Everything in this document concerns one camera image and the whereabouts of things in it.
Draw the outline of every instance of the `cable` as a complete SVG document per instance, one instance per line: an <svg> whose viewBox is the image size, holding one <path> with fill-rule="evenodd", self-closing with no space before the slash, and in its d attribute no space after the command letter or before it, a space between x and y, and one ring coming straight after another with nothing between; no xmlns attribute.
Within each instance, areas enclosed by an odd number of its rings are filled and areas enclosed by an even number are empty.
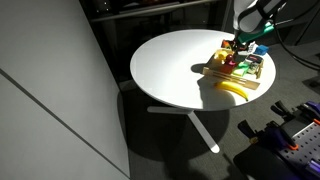
<svg viewBox="0 0 320 180"><path fill-rule="evenodd" d="M296 20L300 17L302 17L303 15L307 14L311 9L313 9L314 7L316 7L316 5L319 3L319 1L317 1L315 4L313 4L310 8L308 8L305 12L301 13L300 15L296 16L295 18L293 18L293 20ZM276 23L276 19L277 19L277 15L278 15L278 12L276 12L274 14L274 16L272 17L273 19L273 22L274 22L274 27L275 27L275 31L276 31L276 34L277 34L277 38L280 42L280 45L283 47L283 49L289 53L291 55L291 57L293 59L295 59L298 63L300 63L301 65L307 67L307 68L310 68L312 70L315 70L315 71L320 71L320 65L316 64L316 63L313 63L313 62L310 62L306 59L303 59L301 57L299 57L298 55L294 54L292 51L290 51L283 43L282 39L281 39L281 36L279 34L279 29L277 27L277 23Z"/></svg>

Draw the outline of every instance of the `round white table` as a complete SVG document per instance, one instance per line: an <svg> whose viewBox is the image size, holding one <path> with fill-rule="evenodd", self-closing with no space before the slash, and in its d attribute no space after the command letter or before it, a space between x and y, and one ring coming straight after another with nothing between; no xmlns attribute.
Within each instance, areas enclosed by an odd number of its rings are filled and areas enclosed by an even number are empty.
<svg viewBox="0 0 320 180"><path fill-rule="evenodd" d="M223 39L232 40L234 35L213 30L170 32L141 45L130 63L138 87L152 98L174 107L150 107L148 111L188 114L213 152L219 152L219 147L193 111L218 111L249 103L271 87L276 75L275 65L266 54L261 76L255 80L260 83L259 87L245 88L248 101L233 92L215 89L213 84L222 79L204 76L201 72Z"/></svg>

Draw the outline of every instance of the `black machine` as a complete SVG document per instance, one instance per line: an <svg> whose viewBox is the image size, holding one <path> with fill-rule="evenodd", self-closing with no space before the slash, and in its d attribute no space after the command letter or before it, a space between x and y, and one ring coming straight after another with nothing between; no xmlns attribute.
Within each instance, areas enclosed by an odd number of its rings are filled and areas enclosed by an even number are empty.
<svg viewBox="0 0 320 180"><path fill-rule="evenodd" d="M320 179L320 104L308 101L290 112L278 101L271 110L284 119L281 125L271 121L253 131L246 120L238 124L251 145L235 156L235 165L249 179Z"/></svg>

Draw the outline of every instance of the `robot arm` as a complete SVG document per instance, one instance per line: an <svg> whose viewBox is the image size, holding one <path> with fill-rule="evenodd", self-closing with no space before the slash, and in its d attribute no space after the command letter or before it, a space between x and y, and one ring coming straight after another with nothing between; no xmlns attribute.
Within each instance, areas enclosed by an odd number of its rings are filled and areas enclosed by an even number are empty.
<svg viewBox="0 0 320 180"><path fill-rule="evenodd" d="M240 33L257 34L287 0L234 0L233 28Z"/></svg>

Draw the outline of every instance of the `blue part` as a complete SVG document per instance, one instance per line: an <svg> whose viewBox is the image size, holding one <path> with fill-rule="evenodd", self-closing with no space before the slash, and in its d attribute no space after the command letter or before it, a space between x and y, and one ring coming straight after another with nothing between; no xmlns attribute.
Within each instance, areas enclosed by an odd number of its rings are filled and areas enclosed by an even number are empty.
<svg viewBox="0 0 320 180"><path fill-rule="evenodd" d="M265 55L268 52L269 48L267 46L264 45L260 45L256 48L256 50L254 51L253 54L257 54L257 55Z"/></svg>
<svg viewBox="0 0 320 180"><path fill-rule="evenodd" d="M319 103L315 103L313 101L308 101L306 104L309 105L315 111L317 111L318 114L320 114L320 104Z"/></svg>

